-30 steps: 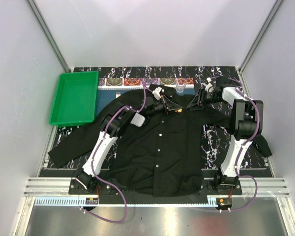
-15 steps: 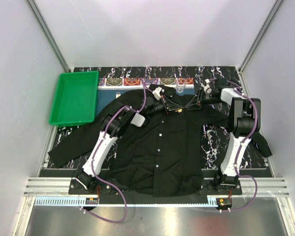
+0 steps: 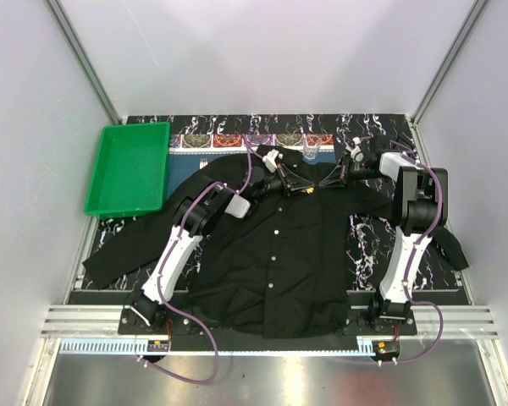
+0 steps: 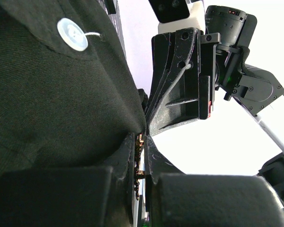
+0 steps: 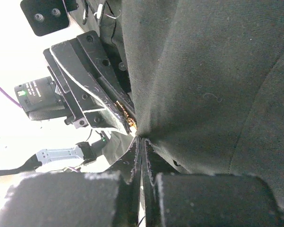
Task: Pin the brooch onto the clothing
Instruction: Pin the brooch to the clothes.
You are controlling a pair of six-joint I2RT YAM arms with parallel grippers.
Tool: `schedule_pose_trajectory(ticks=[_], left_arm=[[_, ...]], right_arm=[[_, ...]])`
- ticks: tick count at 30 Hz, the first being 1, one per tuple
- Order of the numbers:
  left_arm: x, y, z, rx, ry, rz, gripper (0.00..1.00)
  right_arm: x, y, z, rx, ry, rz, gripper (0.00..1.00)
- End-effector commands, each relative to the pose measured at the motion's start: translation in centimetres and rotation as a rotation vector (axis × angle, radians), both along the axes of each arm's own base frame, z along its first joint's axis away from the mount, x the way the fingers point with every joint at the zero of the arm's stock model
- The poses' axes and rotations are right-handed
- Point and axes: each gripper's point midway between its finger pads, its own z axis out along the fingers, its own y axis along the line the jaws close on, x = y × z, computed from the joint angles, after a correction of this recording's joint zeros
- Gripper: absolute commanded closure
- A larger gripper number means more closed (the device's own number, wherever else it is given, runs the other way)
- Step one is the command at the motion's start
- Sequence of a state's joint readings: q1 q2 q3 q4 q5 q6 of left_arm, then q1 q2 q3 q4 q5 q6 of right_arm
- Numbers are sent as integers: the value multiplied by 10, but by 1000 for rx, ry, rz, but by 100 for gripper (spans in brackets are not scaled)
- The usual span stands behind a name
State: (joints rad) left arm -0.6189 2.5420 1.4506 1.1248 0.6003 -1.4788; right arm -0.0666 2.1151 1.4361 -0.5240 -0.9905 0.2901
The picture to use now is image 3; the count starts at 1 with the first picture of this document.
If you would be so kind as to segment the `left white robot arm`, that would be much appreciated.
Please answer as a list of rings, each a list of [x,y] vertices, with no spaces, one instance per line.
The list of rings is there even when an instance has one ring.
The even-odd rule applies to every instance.
[[[128,303],[136,315],[136,325],[149,335],[164,329],[166,304],[173,297],[183,267],[223,216],[242,219],[261,198],[277,193],[292,196],[314,188],[313,181],[293,173],[283,163],[272,169],[249,166],[239,189],[203,178],[196,186],[199,195],[188,194],[175,210],[168,242],[154,271]]]

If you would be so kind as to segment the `black button shirt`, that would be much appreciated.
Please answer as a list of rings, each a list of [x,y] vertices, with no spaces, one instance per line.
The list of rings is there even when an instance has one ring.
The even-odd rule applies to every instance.
[[[137,218],[86,259],[106,288],[156,261],[168,233]],[[187,301],[221,325],[265,338],[315,337],[346,318],[353,215],[390,219],[392,202],[362,183],[262,198],[242,219],[225,215],[204,243]]]

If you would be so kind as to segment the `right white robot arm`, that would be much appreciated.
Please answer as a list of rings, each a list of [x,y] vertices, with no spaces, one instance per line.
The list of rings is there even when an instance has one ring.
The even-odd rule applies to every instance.
[[[384,278],[363,314],[372,332],[386,335],[397,326],[413,323],[413,285],[433,232],[445,225],[448,173],[432,169],[413,157],[411,147],[373,136],[368,147],[354,139],[322,188],[344,187],[354,181],[388,178],[395,183],[392,220],[395,245]]]

